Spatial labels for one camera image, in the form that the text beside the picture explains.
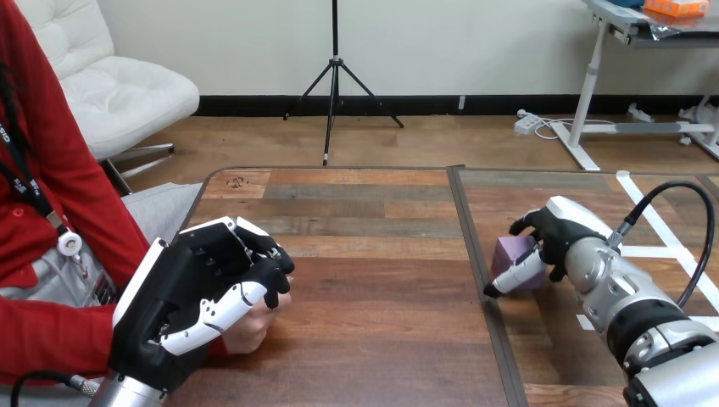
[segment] wood grain surface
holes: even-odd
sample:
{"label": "wood grain surface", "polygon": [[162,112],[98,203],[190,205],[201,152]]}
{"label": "wood grain surface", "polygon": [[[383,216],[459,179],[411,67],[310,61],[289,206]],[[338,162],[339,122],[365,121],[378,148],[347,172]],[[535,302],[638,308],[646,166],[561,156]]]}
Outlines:
{"label": "wood grain surface", "polygon": [[[567,112],[555,117],[573,117]],[[626,121],[624,115],[592,119]],[[466,164],[475,168],[580,170],[559,140],[514,132],[516,116],[405,116],[399,129],[387,117],[335,118],[329,165],[434,166]],[[658,120],[676,120],[667,116]],[[157,132],[143,146],[172,142],[176,154],[128,182],[135,191],[166,182],[204,181],[231,165],[321,165],[326,117],[188,117]],[[551,136],[547,129],[541,130]],[[719,164],[696,143],[682,146],[678,134],[587,134],[582,146],[609,172],[719,174]],[[119,163],[121,170],[149,160]]]}
{"label": "wood grain surface", "polygon": [[223,215],[292,255],[293,304],[169,405],[507,405],[445,170],[224,170],[190,224]]}
{"label": "wood grain surface", "polygon": [[[487,262],[492,260],[497,237],[508,236],[512,221],[530,209],[543,207],[554,195],[576,200],[611,227],[619,226],[633,208],[616,175],[480,170],[461,170],[460,175]],[[701,185],[693,176],[631,175],[631,179],[642,193],[675,179]],[[685,188],[670,190],[656,198],[653,207],[698,259],[706,221],[705,207],[698,195]],[[644,217],[625,244],[664,245]],[[675,259],[631,261],[648,271],[671,298],[679,298],[689,281]],[[716,257],[710,259],[706,273],[712,281],[719,282]],[[621,397],[622,372],[596,333],[584,331],[579,325],[577,315],[582,310],[566,279],[557,284],[547,281],[537,291],[502,298],[499,306],[531,406],[625,405]],[[684,309],[688,315],[717,316],[698,289]]]}

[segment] id badge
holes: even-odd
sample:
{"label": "id badge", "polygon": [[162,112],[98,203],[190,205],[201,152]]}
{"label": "id badge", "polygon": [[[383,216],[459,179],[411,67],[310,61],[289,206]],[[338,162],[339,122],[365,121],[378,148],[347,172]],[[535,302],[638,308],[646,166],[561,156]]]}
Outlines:
{"label": "id badge", "polygon": [[117,302],[117,287],[105,271],[104,267],[92,259],[83,259],[83,253],[74,259],[80,278],[85,284],[85,292],[81,298],[81,307],[97,307]]}

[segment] desk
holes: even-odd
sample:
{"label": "desk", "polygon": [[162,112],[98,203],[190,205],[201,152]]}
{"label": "desk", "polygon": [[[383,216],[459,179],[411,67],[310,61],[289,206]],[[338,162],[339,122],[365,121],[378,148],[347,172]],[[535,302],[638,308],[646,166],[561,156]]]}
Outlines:
{"label": "desk", "polygon": [[169,405],[508,405],[445,169],[221,170],[189,225],[222,215],[292,255],[293,304]]}
{"label": "desk", "polygon": [[[669,180],[636,176],[646,193]],[[297,263],[293,305],[254,354],[214,360],[169,406],[624,406],[623,376],[580,325],[567,281],[535,293],[479,296],[497,236],[563,195],[619,225],[632,200],[613,174],[450,169],[229,169],[213,174],[189,225],[243,216]],[[694,256],[704,207],[671,190],[654,208]],[[626,245],[660,246],[640,219]],[[719,263],[707,275],[719,282]],[[688,275],[639,258],[669,296]],[[699,290],[685,307],[716,317]]]}
{"label": "desk", "polygon": [[676,36],[654,41],[649,31],[648,17],[641,12],[616,6],[607,0],[583,0],[592,12],[592,21],[599,26],[594,53],[587,68],[580,94],[574,125],[568,130],[562,123],[552,123],[552,130],[564,144],[571,156],[585,170],[599,171],[579,141],[584,133],[687,133],[701,147],[719,159],[719,114],[715,124],[676,123],[617,123],[615,125],[585,125],[589,103],[599,75],[605,38],[609,35],[629,47],[652,48],[709,48],[719,47],[719,36]]}

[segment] red sweater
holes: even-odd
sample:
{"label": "red sweater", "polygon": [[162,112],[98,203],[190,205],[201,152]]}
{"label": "red sweater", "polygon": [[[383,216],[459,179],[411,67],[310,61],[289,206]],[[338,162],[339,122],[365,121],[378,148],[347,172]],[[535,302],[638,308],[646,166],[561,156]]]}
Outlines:
{"label": "red sweater", "polygon": [[[87,148],[57,76],[14,0],[0,0],[0,61],[12,73],[20,126],[36,155],[28,158],[33,176],[115,283],[125,285],[148,242]],[[0,122],[8,127],[2,106]],[[19,174],[2,145],[0,161]],[[0,287],[34,287],[31,262],[57,240],[49,222],[0,176]],[[113,305],[74,309],[0,297],[0,382],[46,369],[101,376],[107,369],[113,311]],[[213,353],[224,353],[221,342],[215,344],[220,346]]]}

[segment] black cable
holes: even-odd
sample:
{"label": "black cable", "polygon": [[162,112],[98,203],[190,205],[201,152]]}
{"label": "black cable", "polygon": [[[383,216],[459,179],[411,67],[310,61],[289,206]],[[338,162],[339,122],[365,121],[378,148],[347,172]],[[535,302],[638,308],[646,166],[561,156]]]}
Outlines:
{"label": "black cable", "polygon": [[694,292],[697,282],[699,282],[699,278],[704,273],[706,264],[707,262],[709,262],[711,245],[714,243],[714,205],[711,203],[709,195],[706,194],[704,189],[694,184],[693,182],[669,181],[651,190],[650,193],[648,193],[644,198],[642,198],[641,201],[639,201],[639,203],[637,203],[637,206],[635,206],[634,209],[632,209],[632,212],[630,212],[629,215],[624,218],[624,221],[629,225],[634,226],[634,224],[637,223],[639,216],[641,216],[642,212],[644,212],[647,206],[649,206],[652,199],[654,199],[657,195],[664,192],[665,190],[674,187],[686,187],[696,191],[701,197],[701,200],[704,201],[704,205],[706,206],[706,236],[704,239],[704,249],[702,250],[701,256],[699,257],[699,262],[697,263],[696,270],[694,270],[694,275],[689,280],[689,284],[687,284],[687,287],[684,288],[684,292],[677,301],[677,305],[683,308],[689,300],[689,297]]}
{"label": "black cable", "polygon": [[73,375],[63,373],[61,371],[31,371],[26,373],[15,382],[13,392],[10,394],[10,407],[18,407],[20,402],[20,389],[28,380],[52,380],[63,383],[65,386],[72,387],[70,379]]}

